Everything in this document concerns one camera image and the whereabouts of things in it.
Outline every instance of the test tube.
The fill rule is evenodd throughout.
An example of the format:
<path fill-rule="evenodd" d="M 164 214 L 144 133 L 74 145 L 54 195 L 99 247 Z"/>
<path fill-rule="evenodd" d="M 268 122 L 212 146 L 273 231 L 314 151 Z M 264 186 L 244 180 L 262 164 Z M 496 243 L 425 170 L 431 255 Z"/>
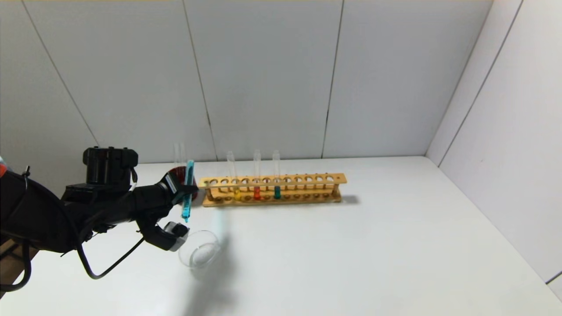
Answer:
<path fill-rule="evenodd" d="M 180 167 L 180 174 L 183 173 L 184 180 L 187 179 L 187 155 L 185 154 L 185 144 L 183 142 L 179 143 L 179 167 Z"/>
<path fill-rule="evenodd" d="M 260 200 L 260 164 L 261 153 L 259 149 L 253 151 L 253 181 L 257 185 L 253 188 L 253 199 Z"/>
<path fill-rule="evenodd" d="M 174 172 L 176 177 L 179 178 L 179 164 L 180 164 L 179 143 L 174 143 Z"/>
<path fill-rule="evenodd" d="M 236 161 L 234 160 L 234 154 L 231 151 L 226 153 L 226 160 L 228 161 L 228 169 L 230 171 L 230 181 L 232 184 L 238 184 L 238 177 L 236 176 L 236 166 L 234 165 Z M 242 199 L 240 188 L 238 187 L 234 187 L 234 199 L 237 201 L 240 201 Z"/>
<path fill-rule="evenodd" d="M 273 196 L 276 200 L 281 198 L 281 187 L 279 186 L 279 182 L 281 182 L 281 170 L 279 169 L 279 160 L 281 160 L 281 156 L 278 150 L 273 151 L 273 167 L 275 168 L 275 173 L 273 182 L 276 183 L 275 185 L 275 195 Z"/>

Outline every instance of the black cable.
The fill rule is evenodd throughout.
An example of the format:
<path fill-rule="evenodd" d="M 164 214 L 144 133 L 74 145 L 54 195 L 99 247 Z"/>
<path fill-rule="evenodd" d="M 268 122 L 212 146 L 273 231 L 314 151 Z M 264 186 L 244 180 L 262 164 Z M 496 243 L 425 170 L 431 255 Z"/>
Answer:
<path fill-rule="evenodd" d="M 137 177 L 137 174 L 134 173 L 133 179 L 137 180 L 136 177 Z M 93 273 L 92 268 L 90 267 L 90 264 L 88 263 L 88 259 L 86 258 L 86 254 L 84 253 L 84 249 L 82 248 L 82 243 L 80 242 L 80 235 L 78 235 L 78 229 L 76 228 L 76 225 L 74 224 L 74 222 L 70 218 L 70 215 L 65 208 L 60 207 L 59 210 L 62 212 L 62 214 L 65 217 L 66 221 L 68 222 L 72 232 L 74 233 L 74 237 L 75 237 L 75 241 L 76 241 L 76 251 L 78 252 L 78 257 L 80 257 L 80 261 L 82 262 L 82 266 L 84 267 L 84 270 L 86 270 L 86 273 L 92 279 L 97 280 L 97 279 L 103 278 L 110 271 L 112 271 L 118 264 L 120 264 L 123 260 L 125 260 L 125 258 L 127 258 L 144 241 L 144 237 L 142 237 L 129 251 L 127 251 L 121 258 L 119 258 L 119 260 L 117 260 L 109 268 L 107 268 L 107 270 L 105 270 L 102 274 L 96 275 L 96 274 Z"/>
<path fill-rule="evenodd" d="M 16 215 L 16 213 L 20 210 L 21 205 L 24 202 L 25 199 L 25 195 L 28 192 L 28 187 L 29 187 L 29 166 L 27 166 L 27 168 L 25 168 L 25 171 L 21 174 L 22 177 L 24 177 L 24 182 L 25 182 L 25 189 L 24 189 L 24 193 L 21 194 L 21 196 L 19 197 L 16 206 L 10 211 L 10 213 L 8 214 L 8 216 L 6 216 L 6 223 L 10 221 L 10 219 Z"/>
<path fill-rule="evenodd" d="M 86 258 L 86 254 L 84 253 L 82 245 L 79 245 L 76 250 L 78 251 L 78 257 L 80 257 L 80 261 L 82 261 L 82 265 L 84 266 L 86 273 L 92 279 L 97 280 L 103 278 L 107 273 L 111 272 L 113 268 L 120 264 L 121 261 L 125 260 L 125 258 L 127 258 L 138 246 L 140 246 L 143 241 L 144 237 L 142 237 L 129 251 L 127 251 L 121 258 L 119 258 L 119 260 L 115 261 L 115 263 L 113 263 L 111 267 L 107 268 L 107 270 L 105 270 L 102 274 L 94 274 L 94 272 L 90 268 L 90 264 L 88 263 L 88 259 Z"/>
<path fill-rule="evenodd" d="M 131 175 L 133 176 L 133 183 L 136 184 L 137 180 L 138 180 L 138 176 L 137 176 L 137 172 L 135 171 L 135 168 L 130 168 L 131 170 Z M 129 197 L 129 195 L 131 195 L 133 193 L 133 191 L 127 191 L 125 194 L 123 194 L 123 196 L 121 196 L 117 201 L 115 201 L 115 205 L 118 205 L 119 203 L 125 201 L 125 199 L 127 197 Z M 84 224 L 84 229 L 80 232 L 80 236 L 83 235 L 83 233 L 88 230 L 88 226 L 90 223 L 93 223 L 95 220 L 97 220 L 98 218 L 100 218 L 101 216 L 105 215 L 108 211 L 109 211 L 109 207 L 106 207 L 105 209 L 95 213 L 94 215 L 90 216 L 90 218 L 88 218 L 85 221 Z"/>
<path fill-rule="evenodd" d="M 0 284 L 0 292 L 13 292 L 24 287 L 31 277 L 31 259 L 29 258 L 29 242 L 23 241 L 21 245 L 21 254 L 24 262 L 24 277 L 18 284 Z"/>

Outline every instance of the teal liquid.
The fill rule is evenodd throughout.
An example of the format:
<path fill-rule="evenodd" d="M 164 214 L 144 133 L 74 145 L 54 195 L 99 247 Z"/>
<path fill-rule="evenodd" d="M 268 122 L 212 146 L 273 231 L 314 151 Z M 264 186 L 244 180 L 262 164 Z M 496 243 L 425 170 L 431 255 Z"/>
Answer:
<path fill-rule="evenodd" d="M 280 186 L 276 186 L 275 187 L 275 195 L 273 196 L 276 200 L 281 198 L 281 187 Z"/>

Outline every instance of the robotic arm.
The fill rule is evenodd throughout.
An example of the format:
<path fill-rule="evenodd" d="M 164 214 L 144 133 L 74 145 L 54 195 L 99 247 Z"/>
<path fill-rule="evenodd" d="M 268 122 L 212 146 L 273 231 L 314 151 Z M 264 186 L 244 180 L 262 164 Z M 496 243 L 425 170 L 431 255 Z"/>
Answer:
<path fill-rule="evenodd" d="M 61 253 L 76 250 L 88 275 L 98 279 L 144 240 L 170 251 L 176 251 L 185 242 L 189 228 L 170 222 L 162 229 L 157 222 L 185 195 L 197 192 L 196 186 L 184 185 L 174 172 L 167 172 L 158 183 L 130 191 L 131 176 L 136 186 L 134 167 L 138 155 L 127 148 L 88 148 L 83 162 L 87 165 L 86 182 L 67 186 L 60 200 L 29 179 L 29 167 L 22 175 L 6 171 L 0 177 L 1 234 L 22 244 L 24 261 L 29 261 L 25 256 L 29 247 Z M 105 272 L 94 274 L 82 243 L 92 238 L 94 232 L 105 233 L 119 223 L 132 221 L 137 222 L 143 237 Z M 31 267 L 24 263 L 23 281 L 2 285 L 1 291 L 14 291 L 25 285 Z"/>

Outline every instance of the white table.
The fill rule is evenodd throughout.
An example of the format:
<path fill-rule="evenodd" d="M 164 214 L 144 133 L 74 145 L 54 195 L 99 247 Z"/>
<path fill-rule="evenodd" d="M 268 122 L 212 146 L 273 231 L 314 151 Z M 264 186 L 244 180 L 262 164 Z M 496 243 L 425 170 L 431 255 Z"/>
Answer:
<path fill-rule="evenodd" d="M 139 185 L 172 164 L 137 167 Z M 238 174 L 251 174 L 241 162 Z M 270 161 L 262 173 L 273 173 Z M 147 243 L 107 277 L 76 253 L 40 252 L 31 281 L 0 301 L 17 315 L 562 315 L 562 303 L 480 211 L 428 159 L 282 161 L 283 173 L 344 172 L 341 204 L 195 207 L 190 227 L 229 246 L 202 281 L 177 252 Z M 225 162 L 196 177 L 227 175 Z M 180 220 L 175 207 L 161 221 Z M 100 273 L 140 237 L 122 224 L 85 244 Z"/>

